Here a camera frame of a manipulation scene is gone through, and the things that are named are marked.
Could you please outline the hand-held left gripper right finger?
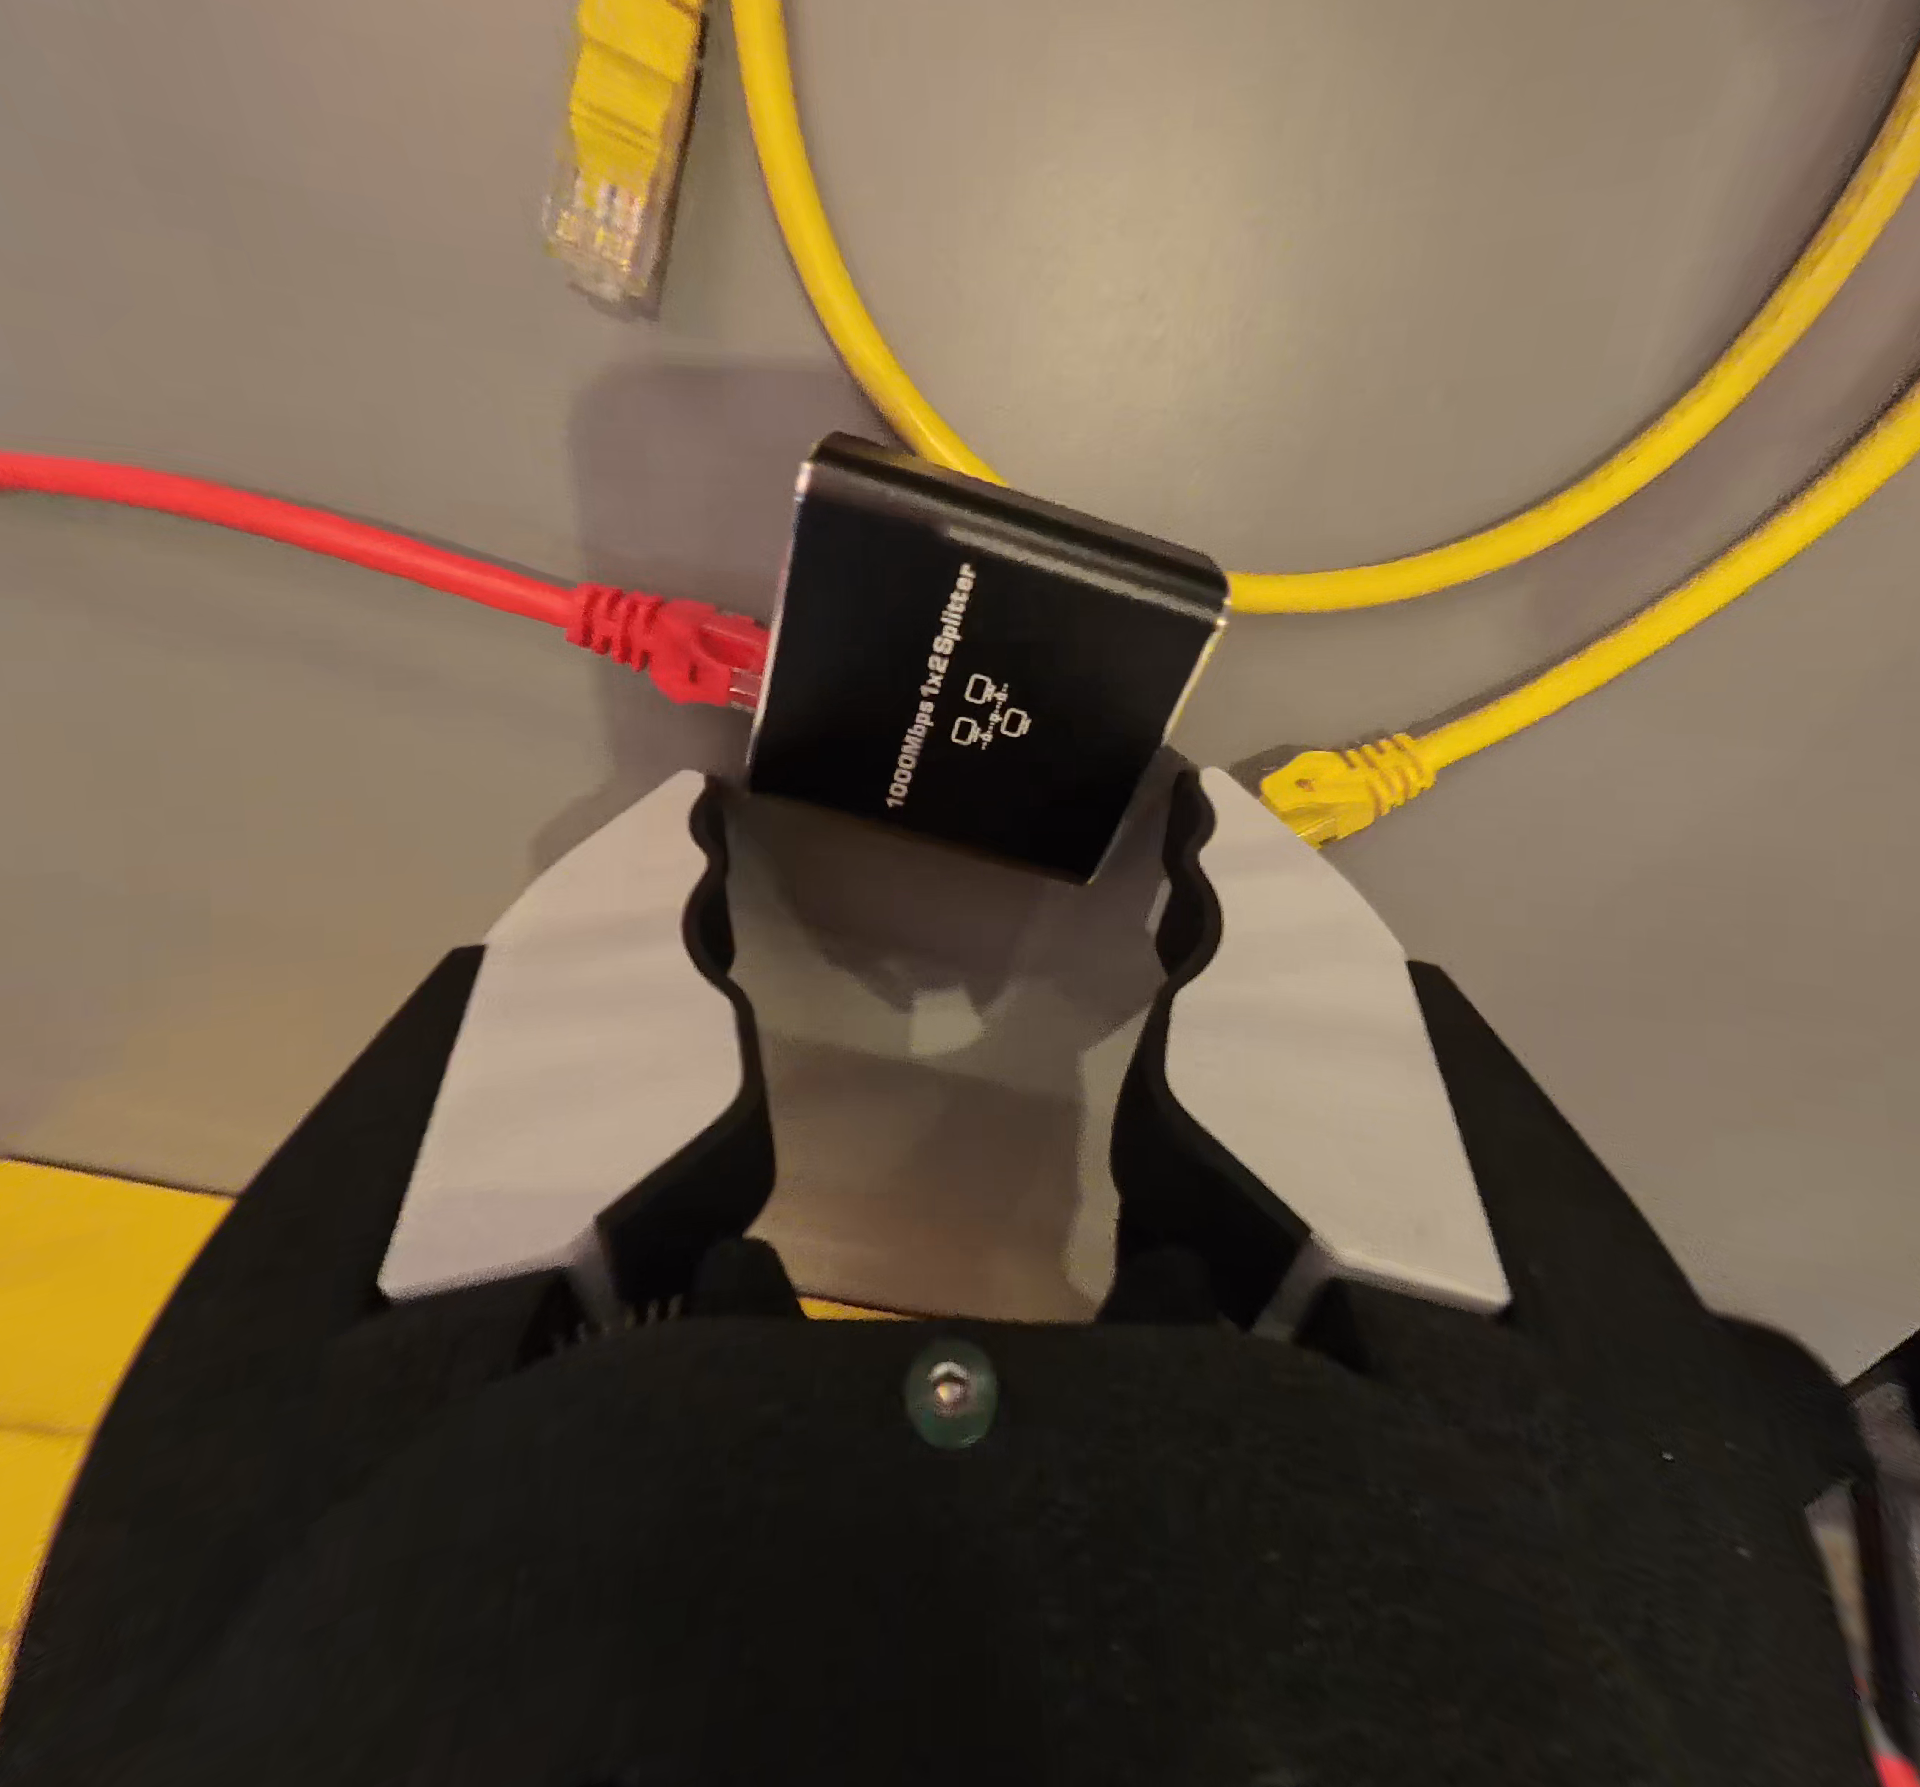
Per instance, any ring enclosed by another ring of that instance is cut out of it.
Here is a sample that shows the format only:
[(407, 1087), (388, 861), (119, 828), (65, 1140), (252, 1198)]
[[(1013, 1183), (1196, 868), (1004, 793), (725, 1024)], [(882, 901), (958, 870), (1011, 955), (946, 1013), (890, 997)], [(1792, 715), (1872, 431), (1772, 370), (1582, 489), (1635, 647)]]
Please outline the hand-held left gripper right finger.
[(1164, 970), (1112, 1119), (1116, 1285), (1176, 1261), (1250, 1330), (1332, 1283), (1483, 1319), (1511, 1287), (1399, 938), (1219, 768), (1176, 774)]

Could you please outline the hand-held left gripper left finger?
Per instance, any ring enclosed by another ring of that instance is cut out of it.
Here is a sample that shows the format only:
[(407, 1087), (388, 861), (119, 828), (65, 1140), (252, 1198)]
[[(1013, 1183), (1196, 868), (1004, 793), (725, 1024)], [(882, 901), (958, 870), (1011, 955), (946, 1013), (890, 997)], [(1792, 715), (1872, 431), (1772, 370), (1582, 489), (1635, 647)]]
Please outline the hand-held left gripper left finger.
[(754, 1007), (733, 978), (719, 780), (684, 771), (489, 933), (380, 1275), (394, 1302), (544, 1270), (602, 1319), (688, 1295), (772, 1196)]

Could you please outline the black ethernet splitter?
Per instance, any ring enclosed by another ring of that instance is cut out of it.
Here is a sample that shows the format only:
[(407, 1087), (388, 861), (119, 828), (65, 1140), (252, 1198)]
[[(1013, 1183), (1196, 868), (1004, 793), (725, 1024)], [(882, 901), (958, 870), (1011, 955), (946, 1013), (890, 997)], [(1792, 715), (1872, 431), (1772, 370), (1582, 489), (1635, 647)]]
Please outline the black ethernet splitter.
[(1090, 884), (1226, 612), (1202, 552), (832, 432), (797, 479), (746, 788)]

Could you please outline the yellow plastic bin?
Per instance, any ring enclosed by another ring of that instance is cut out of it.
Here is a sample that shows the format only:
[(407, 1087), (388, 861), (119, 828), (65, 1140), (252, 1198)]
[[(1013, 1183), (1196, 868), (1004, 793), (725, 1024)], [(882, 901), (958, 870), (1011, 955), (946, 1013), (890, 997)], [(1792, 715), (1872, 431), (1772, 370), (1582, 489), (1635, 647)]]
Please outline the yellow plastic bin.
[(2, 1680), (74, 1479), (231, 1198), (2, 1164)]

